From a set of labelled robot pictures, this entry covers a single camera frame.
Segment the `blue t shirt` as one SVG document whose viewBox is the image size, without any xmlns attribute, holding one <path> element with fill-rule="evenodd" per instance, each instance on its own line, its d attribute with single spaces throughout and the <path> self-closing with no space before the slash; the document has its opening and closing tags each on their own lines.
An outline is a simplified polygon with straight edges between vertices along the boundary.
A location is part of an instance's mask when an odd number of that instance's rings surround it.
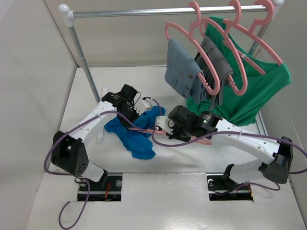
<svg viewBox="0 0 307 230">
<path fill-rule="evenodd" d="M 164 114 L 165 109 L 163 107 L 154 106 L 150 111 L 143 113 L 133 123 L 139 128 L 149 129 L 155 125 L 156 118 Z M 132 153 L 132 157 L 141 160 L 150 160 L 155 156 L 155 152 L 152 150 L 153 144 L 149 140 L 151 135 L 126 129 L 118 117 L 108 122 L 105 125 L 105 130 L 108 133 L 116 134 L 126 150 Z"/>
</svg>

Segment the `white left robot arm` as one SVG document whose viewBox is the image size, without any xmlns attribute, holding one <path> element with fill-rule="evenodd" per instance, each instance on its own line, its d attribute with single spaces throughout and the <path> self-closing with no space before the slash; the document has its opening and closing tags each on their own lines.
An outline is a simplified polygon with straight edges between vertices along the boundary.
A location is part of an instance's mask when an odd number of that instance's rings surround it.
<svg viewBox="0 0 307 230">
<path fill-rule="evenodd" d="M 127 84 L 117 93 L 105 93 L 98 106 L 72 132 L 58 131 L 54 135 L 51 163 L 72 176 L 86 178 L 96 190 L 104 189 L 108 172 L 89 160 L 86 146 L 115 117 L 120 117 L 124 127 L 130 127 L 144 112 L 151 110 L 147 100 L 135 98 L 137 94 Z"/>
</svg>

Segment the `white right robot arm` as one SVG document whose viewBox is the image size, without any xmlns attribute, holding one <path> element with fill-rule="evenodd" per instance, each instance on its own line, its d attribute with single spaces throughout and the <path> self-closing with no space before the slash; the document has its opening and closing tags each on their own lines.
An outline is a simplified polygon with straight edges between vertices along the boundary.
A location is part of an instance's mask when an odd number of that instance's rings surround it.
<svg viewBox="0 0 307 230">
<path fill-rule="evenodd" d="M 232 189 L 262 177 L 277 184 L 287 182 L 293 159 L 291 139 L 256 137 L 217 114 L 205 111 L 196 115 L 182 105 L 176 106 L 168 118 L 173 129 L 172 137 L 176 139 L 188 141 L 192 136 L 204 136 L 213 143 L 227 144 L 256 157 L 254 161 L 228 165 L 222 176 L 224 187 Z"/>
</svg>

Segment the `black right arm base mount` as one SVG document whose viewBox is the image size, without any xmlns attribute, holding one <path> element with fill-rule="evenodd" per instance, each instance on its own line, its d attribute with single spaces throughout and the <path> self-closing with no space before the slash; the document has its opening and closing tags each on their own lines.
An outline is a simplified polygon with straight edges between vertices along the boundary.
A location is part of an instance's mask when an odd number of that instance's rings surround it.
<svg viewBox="0 0 307 230">
<path fill-rule="evenodd" d="M 242 185 L 229 178 L 230 167 L 225 172 L 207 173 L 207 184 L 210 201 L 253 201 L 249 185 Z"/>
</svg>

